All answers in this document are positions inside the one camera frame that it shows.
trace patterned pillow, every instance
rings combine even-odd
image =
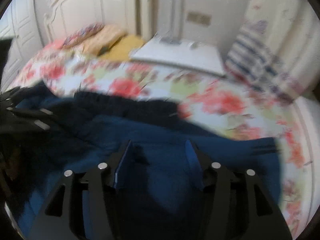
[[[89,38],[92,35],[95,35],[99,31],[101,31],[104,27],[103,23],[93,23],[90,24],[89,26],[82,28],[81,30],[75,32],[71,36],[67,37],[63,44],[62,44],[62,49],[69,49],[85,39]]]
[[[121,37],[126,34],[126,31],[117,25],[106,25],[99,33],[86,39],[73,50],[83,54],[92,54],[97,56],[102,48],[109,49]]]

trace white wardrobe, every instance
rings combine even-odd
[[[42,47],[34,0],[12,0],[0,19],[0,39],[14,37],[4,68],[1,91],[14,80],[28,60]]]

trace pillow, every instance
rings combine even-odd
[[[101,31],[104,27],[103,23],[93,23],[90,24],[89,26],[82,28],[81,30],[75,32],[71,36],[67,37],[63,44],[62,44],[62,49],[69,49],[85,39],[91,37],[92,35],[95,35],[99,31]]]
[[[112,45],[126,35],[126,31],[117,25],[106,25],[96,35],[86,39],[81,44],[73,47],[75,52],[97,56],[100,50],[108,50]]]
[[[145,41],[136,35],[130,34],[115,44],[111,50],[102,54],[99,59],[106,59],[116,62],[130,61],[129,53],[133,49],[139,49],[145,44]]]

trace red flower pattern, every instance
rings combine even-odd
[[[255,106],[260,106],[266,109],[270,109],[274,106],[274,104],[279,103],[276,98],[263,94],[261,92],[254,91],[252,89],[249,90],[248,98],[251,99],[252,103]]]
[[[33,78],[34,75],[35,75],[36,71],[35,70],[29,70],[26,74],[26,79],[30,79],[30,78]]]
[[[132,63],[130,67],[126,69],[127,73],[135,72],[150,72],[152,70],[151,65],[145,63]]]
[[[217,91],[217,81],[211,83],[203,94],[192,94],[188,98],[194,103],[203,103],[202,110],[209,114],[242,114],[245,105],[239,96],[230,91]]]
[[[63,76],[65,73],[65,67],[63,65],[58,65],[56,62],[40,67],[41,77],[45,77],[47,79],[56,80]]]
[[[287,121],[284,121],[284,120],[279,119],[279,120],[276,122],[276,124],[287,125],[288,123],[287,123]]]
[[[28,71],[32,68],[32,62],[31,60],[23,67],[23,69],[21,70],[22,72]]]
[[[291,150],[291,157],[287,162],[293,162],[297,168],[302,168],[305,163],[305,159],[301,149],[301,144],[295,140],[292,128],[285,128],[283,135]]]
[[[249,127],[246,123],[243,123],[234,129],[233,138],[236,140],[254,140],[261,137],[260,127]]]
[[[98,86],[98,85],[93,85],[93,84],[88,85],[88,86],[86,87],[86,90],[89,90],[90,92],[97,92],[97,90],[99,90],[99,89],[100,89],[100,86]]]
[[[170,73],[169,75],[167,75],[167,76],[164,78],[164,81],[170,80],[173,76],[174,76],[174,73]]]
[[[116,78],[109,86],[109,89],[113,95],[133,98],[142,92],[143,87],[138,82],[128,78]]]
[[[192,115],[189,111],[189,105],[182,103],[178,105],[178,115],[180,118],[184,119]]]
[[[287,197],[292,197],[297,193],[296,183],[292,179],[288,179],[283,185],[282,185],[282,192]]]
[[[95,83],[95,81],[96,81],[96,79],[95,79],[94,75],[91,74],[83,80],[83,83],[85,83],[87,85],[92,85],[93,83]]]
[[[294,224],[294,227],[291,229],[291,234],[294,236],[300,222],[301,201],[288,202],[285,209],[289,213],[289,217],[286,219],[287,224]]]

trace light switch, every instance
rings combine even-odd
[[[212,15],[204,14],[201,12],[188,12],[187,21],[204,26],[209,26],[211,24],[211,18]]]

